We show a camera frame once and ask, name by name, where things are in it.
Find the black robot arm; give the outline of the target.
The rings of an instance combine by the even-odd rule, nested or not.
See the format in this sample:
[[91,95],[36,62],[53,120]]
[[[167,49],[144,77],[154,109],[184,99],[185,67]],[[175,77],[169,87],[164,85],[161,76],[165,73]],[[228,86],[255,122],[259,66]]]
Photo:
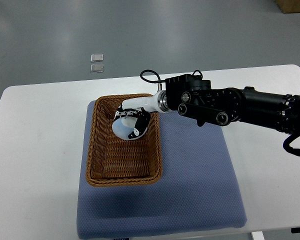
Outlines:
[[288,134],[283,149],[300,157],[300,95],[259,92],[254,87],[212,89],[210,80],[195,70],[155,83],[165,84],[165,93],[158,101],[164,110],[205,123],[227,126],[243,122]]

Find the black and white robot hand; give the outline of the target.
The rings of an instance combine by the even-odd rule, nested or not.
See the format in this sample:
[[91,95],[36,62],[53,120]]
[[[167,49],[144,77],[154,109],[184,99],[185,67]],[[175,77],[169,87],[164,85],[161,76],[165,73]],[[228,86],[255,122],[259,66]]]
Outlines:
[[123,117],[137,118],[137,128],[148,127],[151,120],[151,113],[171,112],[167,104],[165,90],[159,90],[153,96],[136,97],[124,100],[117,108],[114,121]]

